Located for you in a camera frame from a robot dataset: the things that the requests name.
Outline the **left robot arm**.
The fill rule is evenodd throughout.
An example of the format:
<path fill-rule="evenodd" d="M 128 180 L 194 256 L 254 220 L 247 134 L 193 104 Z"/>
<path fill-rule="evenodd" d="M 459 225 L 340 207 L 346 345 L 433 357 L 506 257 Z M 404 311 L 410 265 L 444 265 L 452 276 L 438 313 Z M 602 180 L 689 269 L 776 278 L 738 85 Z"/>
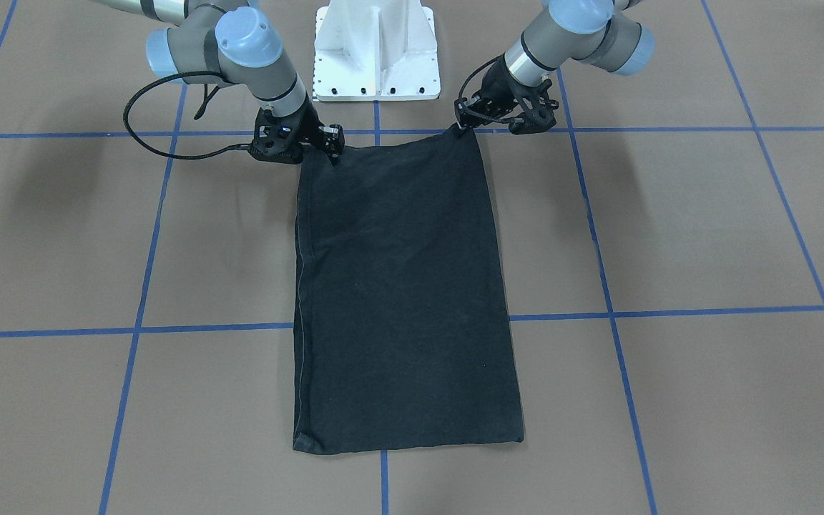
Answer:
<path fill-rule="evenodd" d="M 653 56 L 653 33 L 624 11 L 635 1 L 545 1 L 543 9 L 503 54 L 468 75 L 485 71 L 471 97 L 465 81 L 454 102 L 461 130 L 504 124 L 516 136 L 555 127 L 559 102 L 549 97 L 551 76 L 566 61 L 631 76 Z"/>

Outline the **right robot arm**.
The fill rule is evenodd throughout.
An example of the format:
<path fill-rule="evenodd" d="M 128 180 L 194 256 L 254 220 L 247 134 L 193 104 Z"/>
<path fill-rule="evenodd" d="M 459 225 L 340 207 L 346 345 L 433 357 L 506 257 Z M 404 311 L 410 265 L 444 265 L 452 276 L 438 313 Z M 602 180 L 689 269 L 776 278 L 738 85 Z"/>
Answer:
<path fill-rule="evenodd" d="M 251 142 L 233 144 L 258 161 L 297 165 L 306 147 L 331 163 L 343 153 L 339 124 L 321 123 L 283 41 L 258 1 L 109 1 L 111 9 L 165 24 L 146 42 L 154 85 L 202 84 L 197 117 L 222 88 L 242 85 L 258 103 Z"/>

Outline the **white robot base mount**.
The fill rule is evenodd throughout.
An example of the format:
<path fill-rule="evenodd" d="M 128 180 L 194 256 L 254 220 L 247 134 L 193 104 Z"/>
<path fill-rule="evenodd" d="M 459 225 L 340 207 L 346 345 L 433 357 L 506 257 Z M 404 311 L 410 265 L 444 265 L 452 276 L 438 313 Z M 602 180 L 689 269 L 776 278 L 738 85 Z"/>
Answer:
<path fill-rule="evenodd" d="M 435 14 L 419 1 L 330 1 L 315 16 L 312 98 L 431 101 L 441 95 Z"/>

